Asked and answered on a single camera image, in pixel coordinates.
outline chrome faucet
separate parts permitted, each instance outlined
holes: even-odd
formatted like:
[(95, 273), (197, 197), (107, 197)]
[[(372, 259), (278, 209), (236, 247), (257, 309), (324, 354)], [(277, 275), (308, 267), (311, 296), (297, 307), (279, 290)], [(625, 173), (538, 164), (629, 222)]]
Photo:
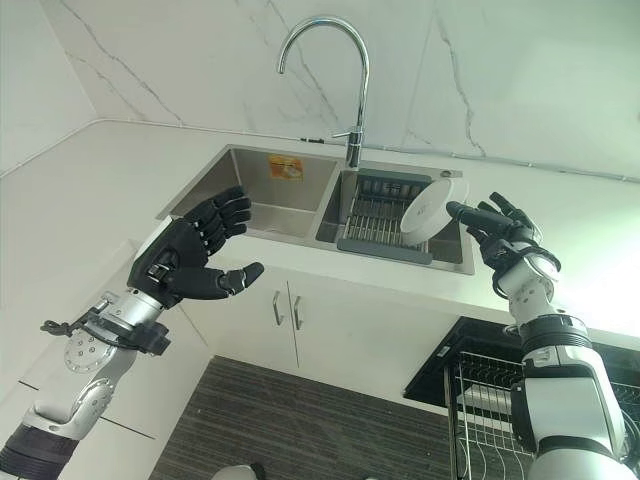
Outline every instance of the chrome faucet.
[(351, 168), (357, 168), (360, 163), (360, 149), (362, 148), (362, 138), (364, 137), (364, 109), (367, 103), (367, 88), (369, 86), (369, 54), (367, 53), (367, 47), (364, 45), (364, 40), (358, 33), (358, 31), (346, 20), (338, 17), (310, 17), (301, 21), (295, 27), (291, 29), (287, 38), (282, 42), (282, 48), (280, 49), (280, 56), (278, 57), (278, 73), (284, 73), (284, 66), (287, 62), (287, 54), (293, 42), (302, 35), (303, 32), (313, 27), (325, 25), (328, 27), (334, 27), (345, 32), (353, 43), (358, 47), (360, 52), (360, 60), (362, 61), (362, 77), (360, 82), (360, 98), (358, 103), (358, 117), (356, 125), (351, 127), (348, 132), (338, 133), (333, 135), (333, 138), (346, 137), (347, 140), (347, 165)]

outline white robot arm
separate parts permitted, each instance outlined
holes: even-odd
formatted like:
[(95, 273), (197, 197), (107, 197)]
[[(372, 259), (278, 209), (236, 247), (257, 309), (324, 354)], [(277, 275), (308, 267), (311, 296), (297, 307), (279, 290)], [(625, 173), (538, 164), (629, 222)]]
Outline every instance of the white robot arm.
[(560, 262), (541, 235), (504, 197), (447, 205), (495, 270), (494, 291), (509, 300), (522, 339), (524, 379), (512, 387), (513, 430), (536, 454), (529, 480), (633, 480), (621, 461), (625, 424), (602, 359), (582, 321), (555, 300)]
[(71, 325), (45, 322), (42, 330), (69, 336), (64, 363), (0, 451), (0, 479), (58, 478), (137, 353), (161, 355), (169, 345), (160, 314), (183, 298), (235, 295), (262, 274), (259, 263), (226, 273), (205, 267), (228, 238), (246, 231), (250, 206), (234, 187), (184, 218), (167, 218), (138, 252), (126, 292), (107, 292)]

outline dish drying rack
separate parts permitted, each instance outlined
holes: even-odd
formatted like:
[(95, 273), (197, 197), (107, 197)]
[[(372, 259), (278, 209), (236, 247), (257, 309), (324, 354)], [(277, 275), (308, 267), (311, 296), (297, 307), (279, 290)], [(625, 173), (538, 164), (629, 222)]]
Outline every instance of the dish drying rack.
[(400, 222), (411, 202), (430, 183), (429, 178), (387, 172), (385, 177), (358, 176), (339, 250), (428, 265), (433, 261), (428, 242), (405, 245)]
[[(511, 385), (521, 379), (521, 364), (469, 352), (445, 367), (452, 479), (526, 479), (533, 454), (511, 426)], [(611, 385), (620, 408), (640, 426), (640, 387)]]

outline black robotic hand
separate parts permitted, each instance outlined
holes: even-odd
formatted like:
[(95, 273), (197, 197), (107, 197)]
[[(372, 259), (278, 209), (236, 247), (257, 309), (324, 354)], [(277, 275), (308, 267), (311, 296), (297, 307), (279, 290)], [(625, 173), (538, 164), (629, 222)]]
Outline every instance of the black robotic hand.
[(133, 264), (127, 285), (165, 308), (183, 298), (216, 300), (240, 293), (262, 274), (262, 264), (226, 273), (205, 266), (229, 238), (247, 231), (250, 208), (241, 186), (203, 201), (153, 240)]
[(449, 202), (447, 212), (454, 220), (467, 226), (467, 232), (480, 245), (485, 265), (495, 270), (493, 290), (496, 294), (507, 298), (500, 290), (498, 280), (522, 257), (530, 253), (543, 255), (560, 271), (560, 261), (540, 247), (542, 235), (527, 214), (497, 192), (493, 192), (489, 198), (496, 203), (500, 211), (486, 202), (480, 202), (478, 208)]

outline sticker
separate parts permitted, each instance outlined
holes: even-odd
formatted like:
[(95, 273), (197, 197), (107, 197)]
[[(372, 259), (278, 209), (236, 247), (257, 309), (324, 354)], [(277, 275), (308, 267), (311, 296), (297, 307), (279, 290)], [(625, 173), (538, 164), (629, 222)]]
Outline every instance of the sticker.
[(269, 155), (269, 168), (271, 169), (271, 178), (298, 182), (303, 179), (302, 160), (299, 158)]

